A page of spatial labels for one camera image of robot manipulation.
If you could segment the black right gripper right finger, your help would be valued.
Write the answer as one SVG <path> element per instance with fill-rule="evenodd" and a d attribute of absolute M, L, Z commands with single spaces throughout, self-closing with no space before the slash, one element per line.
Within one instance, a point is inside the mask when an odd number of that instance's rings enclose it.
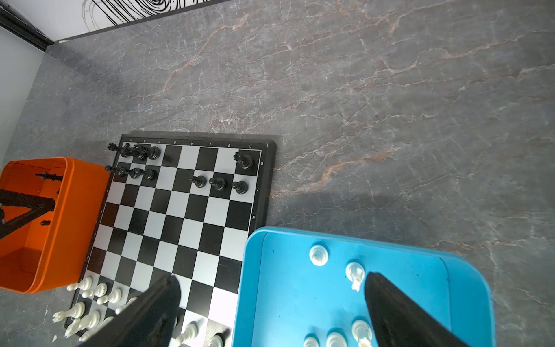
<path fill-rule="evenodd" d="M 465 346 L 381 273 L 368 273 L 364 297 L 379 346 Z"/>

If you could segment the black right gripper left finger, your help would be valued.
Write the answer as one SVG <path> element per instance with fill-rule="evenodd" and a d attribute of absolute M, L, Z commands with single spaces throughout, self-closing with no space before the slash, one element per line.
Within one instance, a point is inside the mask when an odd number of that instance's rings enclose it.
<path fill-rule="evenodd" d="M 180 299 L 176 276 L 165 276 L 81 345 L 168 346 Z"/>

